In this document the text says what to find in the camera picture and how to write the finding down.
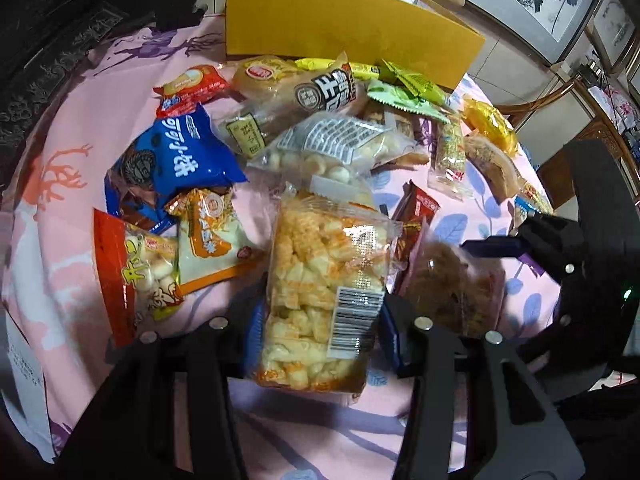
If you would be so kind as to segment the orange puffed snack bag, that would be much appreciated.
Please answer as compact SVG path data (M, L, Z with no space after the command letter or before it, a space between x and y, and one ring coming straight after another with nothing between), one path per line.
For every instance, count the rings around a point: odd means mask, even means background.
M280 203L266 288L265 387L358 394L367 379L398 222L309 192Z

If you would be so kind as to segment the brown meat floss packet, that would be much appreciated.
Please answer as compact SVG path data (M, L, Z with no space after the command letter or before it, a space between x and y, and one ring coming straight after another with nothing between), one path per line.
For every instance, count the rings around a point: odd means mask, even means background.
M409 252L395 294L450 332L482 336L498 327L506 271L500 260L473 257L426 230Z

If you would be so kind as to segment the brown bread packet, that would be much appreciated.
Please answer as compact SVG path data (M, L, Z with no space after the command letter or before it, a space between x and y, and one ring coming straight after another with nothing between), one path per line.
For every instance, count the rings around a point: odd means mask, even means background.
M481 134L464 138L466 158L482 174L498 204L513 198L525 184L514 162Z

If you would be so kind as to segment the rice crispy bar packet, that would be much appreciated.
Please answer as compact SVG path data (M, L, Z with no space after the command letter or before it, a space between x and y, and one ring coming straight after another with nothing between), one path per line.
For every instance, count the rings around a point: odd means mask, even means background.
M449 122L440 124L434 133L427 185L462 202L472 196L471 189L463 182L465 166L464 135L460 117L452 115Z

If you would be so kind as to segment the wooden chair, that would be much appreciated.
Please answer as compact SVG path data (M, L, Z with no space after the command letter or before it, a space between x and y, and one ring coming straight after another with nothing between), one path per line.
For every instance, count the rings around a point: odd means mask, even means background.
M612 119L589 93L582 78L559 82L535 101L500 105L518 133L551 205L566 218L578 216L565 145L580 140L604 143L623 177L634 205L639 203L639 168Z

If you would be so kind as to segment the red brown chocolate bar packet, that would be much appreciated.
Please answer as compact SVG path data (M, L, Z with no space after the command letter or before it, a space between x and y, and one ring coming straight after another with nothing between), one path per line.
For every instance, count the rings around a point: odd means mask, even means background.
M397 262L407 262L424 226L430 226L440 205L430 194L419 188L413 180L404 185L393 219L402 224L402 232L396 242L394 257Z

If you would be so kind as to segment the yellow cake packet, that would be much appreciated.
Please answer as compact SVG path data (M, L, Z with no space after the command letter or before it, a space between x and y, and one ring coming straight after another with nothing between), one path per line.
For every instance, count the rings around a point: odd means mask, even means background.
M510 122L494 106L465 94L462 117L465 123L500 148L504 154L514 157L518 151L518 136Z

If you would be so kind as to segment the red orange snack bag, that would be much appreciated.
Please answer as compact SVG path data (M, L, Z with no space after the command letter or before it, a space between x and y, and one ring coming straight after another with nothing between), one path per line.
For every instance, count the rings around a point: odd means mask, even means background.
M93 211L96 274L116 346L132 344L142 330L181 308L178 240Z

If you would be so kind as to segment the lime green snack packet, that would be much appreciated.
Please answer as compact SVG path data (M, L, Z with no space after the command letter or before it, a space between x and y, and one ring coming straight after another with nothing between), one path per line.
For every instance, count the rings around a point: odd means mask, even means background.
M427 76L415 70L408 70L396 63L382 60L380 78L390 84L400 84L414 98L424 99L440 106L447 103L448 94Z

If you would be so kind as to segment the clear bag small round biscuits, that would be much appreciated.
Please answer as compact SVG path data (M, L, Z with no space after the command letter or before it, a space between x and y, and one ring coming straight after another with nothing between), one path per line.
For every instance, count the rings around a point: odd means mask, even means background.
M355 185L387 164L427 162L426 148L395 126L318 112L284 130L247 165L288 178L322 177Z

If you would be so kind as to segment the orange white triangle snack packet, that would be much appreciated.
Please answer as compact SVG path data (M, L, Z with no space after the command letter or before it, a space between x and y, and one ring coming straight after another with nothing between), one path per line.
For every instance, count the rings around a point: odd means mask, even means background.
M230 190L194 188L173 198L166 211L178 219L178 286L184 296L239 278L264 258L247 237Z

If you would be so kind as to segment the yellow long snack bar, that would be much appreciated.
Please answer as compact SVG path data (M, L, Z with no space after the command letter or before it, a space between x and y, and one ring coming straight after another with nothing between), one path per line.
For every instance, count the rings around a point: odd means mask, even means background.
M355 78L361 80L380 78L378 66L370 64L330 60L329 58L299 58L294 64L301 70L327 70L331 66L348 68Z

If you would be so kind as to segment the round bread yellow label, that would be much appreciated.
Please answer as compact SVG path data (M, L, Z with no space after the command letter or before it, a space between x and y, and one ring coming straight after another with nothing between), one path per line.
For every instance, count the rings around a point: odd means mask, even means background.
M366 85L348 68L301 70L274 55L239 62L231 89L244 100L237 110L216 120L216 133L247 159L314 113L357 115L367 101Z

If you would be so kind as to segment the blue cookie snack bag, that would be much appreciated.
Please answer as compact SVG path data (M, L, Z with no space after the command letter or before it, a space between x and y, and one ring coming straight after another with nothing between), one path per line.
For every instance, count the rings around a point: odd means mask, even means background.
M131 142L104 178L106 211L160 234L175 224L166 206L194 188L231 188L246 180L205 108L157 118Z

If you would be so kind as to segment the yellow cardboard box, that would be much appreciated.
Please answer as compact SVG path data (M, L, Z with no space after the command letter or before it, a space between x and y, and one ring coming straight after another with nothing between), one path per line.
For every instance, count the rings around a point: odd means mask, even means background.
M226 0L230 55L390 61L453 89L484 37L434 0Z

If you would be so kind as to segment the red round cake packet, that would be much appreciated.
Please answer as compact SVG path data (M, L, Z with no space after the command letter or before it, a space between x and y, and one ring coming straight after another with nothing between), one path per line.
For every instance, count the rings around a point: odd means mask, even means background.
M172 81L153 89L160 97L155 116L164 119L191 113L198 104L217 99L230 88L215 66L192 66Z

